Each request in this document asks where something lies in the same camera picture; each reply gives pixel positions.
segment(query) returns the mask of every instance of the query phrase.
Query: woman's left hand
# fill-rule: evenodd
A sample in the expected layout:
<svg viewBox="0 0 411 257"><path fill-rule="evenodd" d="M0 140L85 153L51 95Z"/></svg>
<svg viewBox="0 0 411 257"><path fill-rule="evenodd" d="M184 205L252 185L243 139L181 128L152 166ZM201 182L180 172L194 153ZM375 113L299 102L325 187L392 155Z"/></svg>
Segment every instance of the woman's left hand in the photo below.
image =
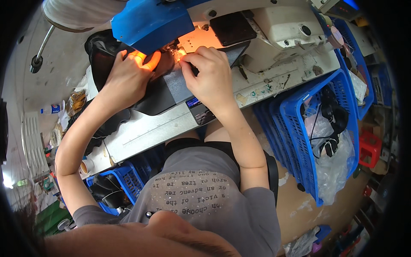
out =
<svg viewBox="0 0 411 257"><path fill-rule="evenodd" d="M96 96L114 113L132 106L144 97L147 83L154 75L152 71L161 57L160 51L155 51L151 60L143 65L145 54L136 50L123 60L126 53L127 50L123 50L117 54L106 84Z"/></svg>

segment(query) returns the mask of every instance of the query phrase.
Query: red stool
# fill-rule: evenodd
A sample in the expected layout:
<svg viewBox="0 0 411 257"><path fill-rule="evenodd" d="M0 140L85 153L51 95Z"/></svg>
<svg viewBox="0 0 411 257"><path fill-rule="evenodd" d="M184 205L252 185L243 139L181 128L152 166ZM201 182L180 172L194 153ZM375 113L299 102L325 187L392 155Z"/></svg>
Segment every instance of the red stool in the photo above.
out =
<svg viewBox="0 0 411 257"><path fill-rule="evenodd" d="M383 142L373 133L361 128L363 134L360 136L360 159L359 164L369 168L374 168L380 159L381 147ZM371 163L364 162L364 159L369 156Z"/></svg>

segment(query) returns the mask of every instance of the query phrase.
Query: plastic bottle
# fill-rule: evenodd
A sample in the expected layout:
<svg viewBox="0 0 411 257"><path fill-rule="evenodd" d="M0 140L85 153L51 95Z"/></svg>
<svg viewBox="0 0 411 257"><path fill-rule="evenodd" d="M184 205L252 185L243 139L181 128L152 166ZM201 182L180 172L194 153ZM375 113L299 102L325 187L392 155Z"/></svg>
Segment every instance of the plastic bottle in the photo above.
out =
<svg viewBox="0 0 411 257"><path fill-rule="evenodd" d="M53 104L53 105L48 105L44 107L43 109L40 109L41 114L52 114L52 113L58 113L62 110L62 105L61 104Z"/></svg>

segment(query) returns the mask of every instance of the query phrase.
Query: white table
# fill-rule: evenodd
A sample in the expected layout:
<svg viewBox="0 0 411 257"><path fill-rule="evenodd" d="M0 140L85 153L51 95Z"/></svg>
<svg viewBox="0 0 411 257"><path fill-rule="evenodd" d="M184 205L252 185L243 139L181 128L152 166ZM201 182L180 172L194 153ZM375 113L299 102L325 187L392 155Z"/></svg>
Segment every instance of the white table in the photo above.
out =
<svg viewBox="0 0 411 257"><path fill-rule="evenodd" d="M314 66L320 67L323 73L315 75ZM255 74L245 69L248 82L235 67L232 70L234 97L239 107L244 108L338 68L340 65L333 51L322 55L309 52L262 73ZM91 88L89 91L94 97L97 90L94 90L90 67L86 75L88 87ZM131 110L131 119L106 137L101 147L94 148L89 158L96 164L95 170L82 177L108 169L116 163L198 127L185 103L157 116L148 116Z"/></svg>

